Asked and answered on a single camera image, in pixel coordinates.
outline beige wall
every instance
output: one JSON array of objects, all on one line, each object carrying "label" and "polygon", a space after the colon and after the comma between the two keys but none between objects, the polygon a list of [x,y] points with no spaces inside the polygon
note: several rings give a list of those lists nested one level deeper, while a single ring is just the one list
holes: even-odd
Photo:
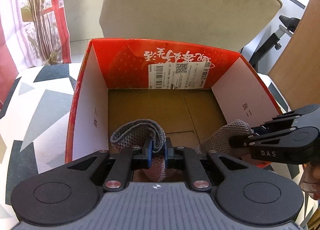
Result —
[{"label": "beige wall", "polygon": [[291,109],[320,104],[320,0],[310,0],[279,60],[268,74]]},{"label": "beige wall", "polygon": [[102,37],[99,15],[103,0],[64,0],[70,41]]}]

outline striped curtain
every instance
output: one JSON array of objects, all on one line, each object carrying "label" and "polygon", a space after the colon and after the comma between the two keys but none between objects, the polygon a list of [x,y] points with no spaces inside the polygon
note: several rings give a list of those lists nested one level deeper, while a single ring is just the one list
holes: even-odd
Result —
[{"label": "striped curtain", "polygon": [[0,109],[20,71],[70,62],[63,0],[0,0]]}]

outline screw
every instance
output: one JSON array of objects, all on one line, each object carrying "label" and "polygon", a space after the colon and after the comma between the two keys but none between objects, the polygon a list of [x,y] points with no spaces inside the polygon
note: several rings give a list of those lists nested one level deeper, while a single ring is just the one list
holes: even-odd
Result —
[{"label": "screw", "polygon": [[205,180],[197,180],[193,183],[196,188],[206,188],[209,187],[209,182]]},{"label": "screw", "polygon": [[120,181],[117,180],[110,180],[106,182],[106,187],[107,188],[119,188],[121,187]]}]

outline open box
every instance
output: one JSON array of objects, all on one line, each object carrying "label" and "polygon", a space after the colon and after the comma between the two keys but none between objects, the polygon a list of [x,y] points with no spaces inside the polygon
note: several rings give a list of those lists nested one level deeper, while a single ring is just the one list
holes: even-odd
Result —
[{"label": "open box", "polygon": [[240,53],[173,41],[93,39],[73,97],[66,162],[111,151],[111,134],[136,119],[156,121],[173,146],[196,147],[235,119],[254,127],[280,113]]}]

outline gray cloth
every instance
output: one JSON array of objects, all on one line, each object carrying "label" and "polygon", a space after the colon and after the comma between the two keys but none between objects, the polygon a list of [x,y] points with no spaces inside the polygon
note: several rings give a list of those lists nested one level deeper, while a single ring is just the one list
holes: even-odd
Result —
[{"label": "gray cloth", "polygon": [[110,142],[116,149],[132,145],[143,146],[146,137],[153,139],[153,153],[159,153],[165,142],[164,130],[159,124],[149,119],[139,119],[118,128],[110,137]]},{"label": "gray cloth", "polygon": [[249,124],[241,120],[235,120],[225,126],[222,126],[212,136],[194,148],[197,153],[206,153],[208,150],[216,150],[240,158],[243,155],[249,154],[248,148],[232,148],[229,145],[229,138],[236,135],[252,134],[253,131]]}]

